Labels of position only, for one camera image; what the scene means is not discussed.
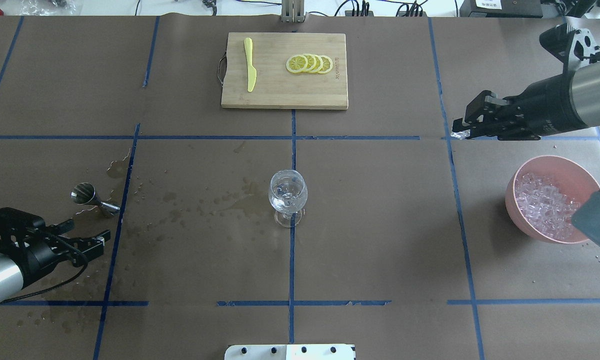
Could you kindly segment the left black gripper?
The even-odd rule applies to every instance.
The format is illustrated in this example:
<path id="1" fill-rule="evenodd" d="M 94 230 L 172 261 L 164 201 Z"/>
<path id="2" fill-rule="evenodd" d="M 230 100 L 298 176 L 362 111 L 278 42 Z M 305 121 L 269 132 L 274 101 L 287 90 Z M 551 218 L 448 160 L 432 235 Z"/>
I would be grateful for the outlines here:
<path id="1" fill-rule="evenodd" d="M 72 264 L 88 264 L 105 253 L 105 244 L 111 239 L 110 230 L 104 230 L 92 237 L 64 236 L 74 228 L 74 219 L 69 218 L 46 226 L 45 237 L 58 238 L 59 244 L 68 245 L 67 256 Z M 9 246 L 7 255 L 21 271 L 24 289 L 48 276 L 63 260 L 62 253 L 56 253 L 46 239 L 39 235 L 17 237 L 16 241 Z"/>

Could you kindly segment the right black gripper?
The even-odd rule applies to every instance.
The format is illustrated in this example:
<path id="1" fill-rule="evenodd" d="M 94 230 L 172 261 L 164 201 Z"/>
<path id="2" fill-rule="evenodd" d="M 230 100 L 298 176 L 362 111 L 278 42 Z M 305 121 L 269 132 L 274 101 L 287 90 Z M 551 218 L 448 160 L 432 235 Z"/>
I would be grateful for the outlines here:
<path id="1" fill-rule="evenodd" d="M 467 140 L 537 141 L 540 137 L 581 129 L 571 99 L 572 75 L 556 75 L 527 86 L 519 95 L 500 98 L 485 89 L 466 107 L 452 132 L 470 130 Z"/>

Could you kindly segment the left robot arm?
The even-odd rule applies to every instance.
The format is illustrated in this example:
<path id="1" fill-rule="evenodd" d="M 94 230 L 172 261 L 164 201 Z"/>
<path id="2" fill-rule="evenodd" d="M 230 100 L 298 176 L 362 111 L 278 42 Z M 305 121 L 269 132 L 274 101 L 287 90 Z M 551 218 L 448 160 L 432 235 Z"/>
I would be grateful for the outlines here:
<path id="1" fill-rule="evenodd" d="M 42 219 L 0 219 L 0 305 L 58 289 L 75 280 L 88 264 L 104 254 L 111 231 L 92 237 L 66 237 L 74 222 L 67 219 L 47 225 Z M 46 289 L 18 295 L 55 271 L 58 264 L 69 262 L 76 275 Z"/>

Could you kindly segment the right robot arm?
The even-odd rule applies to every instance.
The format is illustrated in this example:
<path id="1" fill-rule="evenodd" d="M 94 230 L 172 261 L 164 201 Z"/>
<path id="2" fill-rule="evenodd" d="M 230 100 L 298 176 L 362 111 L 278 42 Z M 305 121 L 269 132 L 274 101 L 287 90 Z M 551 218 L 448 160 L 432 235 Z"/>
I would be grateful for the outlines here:
<path id="1" fill-rule="evenodd" d="M 454 133 L 468 139 L 538 141 L 542 137 L 600 126 L 600 60 L 540 80 L 516 96 L 481 91 L 455 119 Z M 600 189 L 575 212 L 575 228 L 600 247 Z"/>

